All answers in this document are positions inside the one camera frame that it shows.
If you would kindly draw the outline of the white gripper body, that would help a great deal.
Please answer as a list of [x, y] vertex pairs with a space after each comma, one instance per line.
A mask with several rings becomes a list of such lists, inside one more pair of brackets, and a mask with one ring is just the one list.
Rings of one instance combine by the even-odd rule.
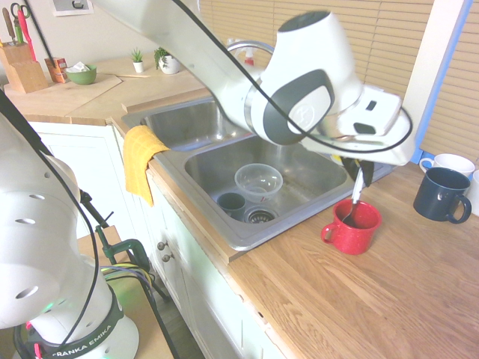
[[351, 106], [328, 113], [311, 135], [339, 156], [404, 165], [414, 152], [412, 132], [401, 98], [365, 85]]

